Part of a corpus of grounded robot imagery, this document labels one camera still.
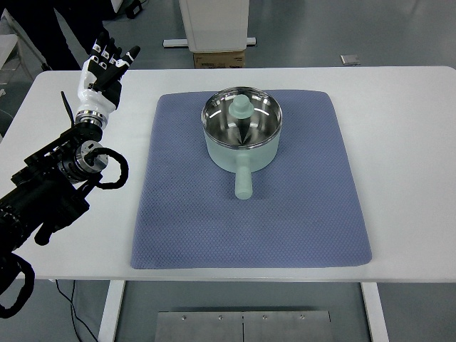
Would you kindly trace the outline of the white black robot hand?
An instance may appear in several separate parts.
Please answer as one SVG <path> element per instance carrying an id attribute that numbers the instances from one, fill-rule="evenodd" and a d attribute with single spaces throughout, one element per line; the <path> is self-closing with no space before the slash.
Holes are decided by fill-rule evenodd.
<path id="1" fill-rule="evenodd" d="M 107 116 L 116 110 L 122 90 L 121 78 L 139 53 L 139 46 L 122 53 L 114 38 L 101 33 L 83 64 L 78 84 L 78 112 L 94 111 Z"/>

